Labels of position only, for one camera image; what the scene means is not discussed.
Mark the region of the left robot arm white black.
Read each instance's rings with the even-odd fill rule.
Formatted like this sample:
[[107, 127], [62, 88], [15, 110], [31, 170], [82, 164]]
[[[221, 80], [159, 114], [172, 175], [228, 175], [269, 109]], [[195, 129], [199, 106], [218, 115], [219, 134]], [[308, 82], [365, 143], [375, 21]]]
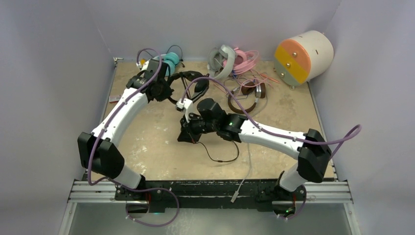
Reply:
[[92, 173], [113, 180], [125, 188], [133, 200], [140, 200], [146, 194], [144, 177], [134, 172], [125, 162], [118, 145], [136, 115], [152, 100], [163, 101], [172, 95], [172, 89], [165, 79], [169, 65], [161, 60], [151, 59], [142, 70], [128, 80], [120, 100], [106, 118], [90, 133], [82, 132], [78, 149], [82, 167], [87, 169], [90, 185]]

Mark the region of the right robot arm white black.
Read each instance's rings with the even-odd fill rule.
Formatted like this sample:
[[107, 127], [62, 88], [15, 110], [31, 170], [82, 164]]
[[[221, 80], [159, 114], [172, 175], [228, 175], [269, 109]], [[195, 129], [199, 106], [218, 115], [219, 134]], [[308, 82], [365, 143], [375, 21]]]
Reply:
[[193, 102], [187, 98], [178, 101], [176, 109], [184, 113], [179, 142], [197, 143], [202, 134], [216, 133], [226, 141], [261, 145], [296, 160], [289, 170], [282, 172], [275, 185], [280, 199], [287, 199], [306, 182], [321, 183], [324, 179], [331, 150], [317, 130], [292, 132], [263, 125], [244, 115], [227, 114], [211, 98], [198, 103], [198, 114], [192, 113]]

